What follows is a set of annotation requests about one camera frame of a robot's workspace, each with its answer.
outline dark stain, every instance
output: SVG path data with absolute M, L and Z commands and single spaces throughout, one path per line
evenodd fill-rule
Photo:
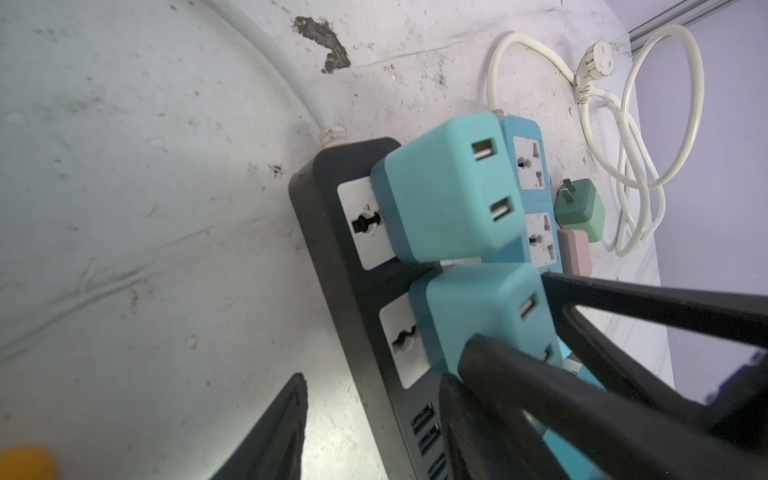
M 43 30 L 42 28 L 36 28 L 35 33 L 45 38 L 51 43 L 58 43 L 58 39 L 56 38 L 56 32 L 53 31 L 52 28 L 47 28 L 45 30 Z
M 316 22 L 312 17 L 296 17 L 293 20 L 293 30 L 331 51 L 326 56 L 326 64 L 321 70 L 322 73 L 331 74 L 335 70 L 348 68 L 352 65 L 346 54 L 346 48 L 341 45 L 327 20 L 320 19 L 319 22 Z
M 267 165 L 267 166 L 270 168 L 270 171 L 272 172 L 273 177 L 277 178 L 277 177 L 283 176 L 283 173 L 284 173 L 283 165 L 278 164 L 278 165 Z
M 292 15 L 292 14 L 293 14 L 293 13 L 292 13 L 292 12 L 291 12 L 291 11 L 290 11 L 288 8 L 285 8 L 285 7 L 283 7 L 283 6 L 282 6 L 282 5 L 280 5 L 279 3 L 275 2 L 275 0 L 271 0 L 271 1 L 270 1 L 270 3 L 271 3 L 272 5 L 275 5 L 276 7 L 280 7 L 280 8 L 282 8 L 282 9 L 283 9 L 283 12 L 287 13 L 288 15 Z
M 131 312 L 136 313 L 136 305 L 139 303 L 139 291 L 131 289 Z

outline usb ports on power strip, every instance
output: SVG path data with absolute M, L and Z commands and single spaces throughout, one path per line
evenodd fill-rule
M 413 435 L 418 435 L 424 427 L 427 426 L 430 420 L 435 418 L 435 409 L 431 403 L 428 403 L 424 409 L 411 420 L 411 428 L 413 429 Z
M 419 439 L 419 451 L 422 453 L 422 456 L 427 454 L 429 449 L 440 438 L 440 435 L 442 435 L 440 432 L 440 427 L 437 424 L 434 424 L 429 430 L 427 430 L 427 433 L 425 433 L 424 436 Z
M 432 466 L 429 467 L 429 470 L 427 470 L 427 475 L 429 476 L 429 480 L 437 480 L 440 474 L 445 471 L 445 467 L 447 466 L 448 466 L 448 459 L 445 458 L 445 452 L 443 452 L 440 454 L 437 460 L 435 460 L 432 463 Z

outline universal socket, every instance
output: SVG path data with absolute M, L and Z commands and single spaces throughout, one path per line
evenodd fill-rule
M 541 168 L 541 149 L 536 140 L 513 137 L 515 156 L 518 165 L 518 179 L 523 190 L 542 190 L 545 188 L 544 171 Z
M 552 219 L 549 214 L 526 215 L 525 229 L 528 234 L 531 263 L 536 267 L 542 267 L 557 262 L 558 252 L 554 245 Z
M 410 388 L 429 371 L 430 365 L 408 293 L 385 305 L 379 311 L 379 320 L 400 383 L 404 389 Z
M 379 203 L 371 188 L 371 177 L 340 184 L 336 191 L 362 268 L 371 270 L 394 258 Z

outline white power cord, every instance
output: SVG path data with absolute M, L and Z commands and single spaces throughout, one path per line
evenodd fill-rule
M 260 51 L 270 61 L 275 70 L 285 78 L 293 92 L 304 103 L 317 126 L 320 127 L 319 139 L 321 148 L 343 143 L 346 140 L 346 130 L 344 127 L 331 121 L 327 114 L 328 109 L 315 96 L 299 71 L 272 38 L 229 0 L 206 1 L 214 12 L 226 20 L 227 23 L 232 25 L 235 30 L 256 47 L 256 50 Z
M 668 36 L 678 37 L 683 42 L 685 48 L 685 55 L 687 56 L 690 69 L 690 112 L 688 114 L 688 125 L 680 150 L 677 152 L 677 156 L 670 168 L 664 172 L 664 175 L 659 176 L 654 162 L 651 160 L 648 150 L 645 147 L 645 143 L 640 134 L 640 129 L 637 127 L 637 123 L 629 113 L 629 99 L 632 93 L 632 88 L 634 87 L 635 79 L 637 78 L 637 72 L 640 70 L 640 66 L 643 64 L 648 52 L 654 45 L 656 45 L 656 43 Z M 606 41 L 600 40 L 587 50 L 587 53 L 581 59 L 576 74 L 574 74 L 565 61 L 546 45 L 529 35 L 512 32 L 504 37 L 501 43 L 498 44 L 498 47 L 496 47 L 491 56 L 491 64 L 488 66 L 488 83 L 486 85 L 488 107 L 491 108 L 494 114 L 498 117 L 503 117 L 504 115 L 503 110 L 498 106 L 498 95 L 496 94 L 498 66 L 502 61 L 502 55 L 506 49 L 514 43 L 525 45 L 541 55 L 544 55 L 558 68 L 566 80 L 575 86 L 576 98 L 579 103 L 581 128 L 584 130 L 584 137 L 587 140 L 587 145 L 590 150 L 592 150 L 592 154 L 598 163 L 613 178 L 615 178 L 617 182 L 617 195 L 619 203 L 621 204 L 621 220 L 616 239 L 616 254 L 619 257 L 629 254 L 634 248 L 650 238 L 664 218 L 664 213 L 667 211 L 667 202 L 664 197 L 664 189 L 662 186 L 680 171 L 685 160 L 688 158 L 688 154 L 694 145 L 694 141 L 696 140 L 696 133 L 699 129 L 701 110 L 704 101 L 704 69 L 701 61 L 701 53 L 699 52 L 699 47 L 694 36 L 685 27 L 680 25 L 667 25 L 659 28 L 640 50 L 640 53 L 637 54 L 632 69 L 630 69 L 627 77 L 627 82 L 624 84 L 623 96 L 619 100 L 619 98 L 611 92 L 596 87 L 597 80 L 610 75 L 614 70 L 613 49 Z M 595 95 L 605 98 L 608 101 L 608 106 L 611 107 L 614 115 L 617 117 L 621 146 L 616 167 L 608 163 L 592 133 L 592 126 L 589 120 L 589 103 Z M 640 151 L 642 161 L 637 156 L 637 152 L 633 147 L 633 142 L 637 145 L 637 148 Z M 627 160 L 629 160 L 629 167 L 631 167 L 631 169 L 627 167 Z M 646 167 L 650 171 L 652 178 L 650 182 L 647 179 Z M 641 205 L 638 222 L 634 221 L 630 213 L 629 201 L 627 200 L 627 192 L 630 188 L 640 191 Z M 659 211 L 651 226 L 646 228 L 650 219 L 650 190 L 657 190 L 658 192 Z M 624 241 L 627 230 L 629 230 L 631 236 L 629 241 L 625 244 Z

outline white plug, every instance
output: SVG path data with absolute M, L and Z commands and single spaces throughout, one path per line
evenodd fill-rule
M 596 41 L 581 58 L 576 70 L 576 92 L 578 103 L 592 100 L 595 82 L 614 73 L 614 49 L 605 40 Z

